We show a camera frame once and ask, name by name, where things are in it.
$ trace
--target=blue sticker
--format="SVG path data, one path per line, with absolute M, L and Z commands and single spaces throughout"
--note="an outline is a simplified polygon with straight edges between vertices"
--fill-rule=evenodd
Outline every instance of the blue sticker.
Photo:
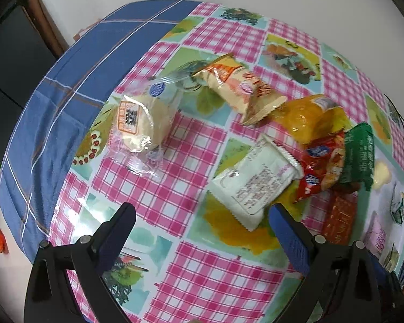
M 164 90 L 165 90 L 165 83 L 152 84 L 151 87 L 149 88 L 149 94 L 152 97 L 157 97 L 160 96 Z
M 319 179 L 314 175 L 307 175 L 305 177 L 305 182 L 307 182 L 309 185 L 318 185 Z
M 326 154 L 328 154 L 329 148 L 326 147 L 325 145 L 319 145 L 314 148 L 308 148 L 307 153 L 310 155 L 310 157 L 322 157 Z

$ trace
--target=metal screw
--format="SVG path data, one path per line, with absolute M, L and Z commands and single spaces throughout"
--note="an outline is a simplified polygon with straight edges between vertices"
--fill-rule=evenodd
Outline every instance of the metal screw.
M 362 241 L 360 241 L 360 240 L 358 240 L 358 241 L 355 243 L 355 245 L 356 245 L 356 247 L 357 247 L 358 249 L 364 249 L 364 248 L 365 248 L 365 244 L 362 243 Z
M 43 240 L 41 240 L 40 243 L 39 243 L 39 248 L 45 249 L 45 248 L 48 247 L 48 245 L 50 245 L 50 242 L 47 241 L 46 239 L 43 239 Z
M 317 236 L 314 237 L 314 240 L 316 241 L 316 243 L 319 243 L 319 244 L 324 244 L 324 243 L 326 243 L 326 238 L 323 237 L 323 236 L 320 235 L 320 234 L 317 234 Z
M 82 237 L 79 239 L 79 242 L 80 242 L 81 244 L 87 244 L 90 240 L 91 240 L 91 236 L 82 236 Z

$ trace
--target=round bread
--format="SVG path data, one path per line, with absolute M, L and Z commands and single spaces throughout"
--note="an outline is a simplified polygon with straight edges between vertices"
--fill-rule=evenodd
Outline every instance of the round bread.
M 122 132 L 123 143 L 131 152 L 152 150 L 158 147 L 169 133 L 172 122 L 170 109 L 161 100 L 147 94 L 131 99 L 142 106 L 139 105 L 138 108 L 136 134 Z

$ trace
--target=green package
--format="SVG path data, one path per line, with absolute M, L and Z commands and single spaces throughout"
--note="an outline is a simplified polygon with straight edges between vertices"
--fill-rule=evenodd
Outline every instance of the green package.
M 363 182 L 370 191 L 374 173 L 373 129 L 367 123 L 360 123 L 346 132 L 344 143 L 346 158 L 339 183 Z

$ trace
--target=pink package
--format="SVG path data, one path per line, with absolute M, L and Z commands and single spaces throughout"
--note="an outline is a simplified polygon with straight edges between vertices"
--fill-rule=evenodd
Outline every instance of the pink package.
M 378 258 L 382 254 L 386 242 L 386 232 L 379 221 L 379 215 L 374 213 L 370 227 L 365 235 L 365 246 Z

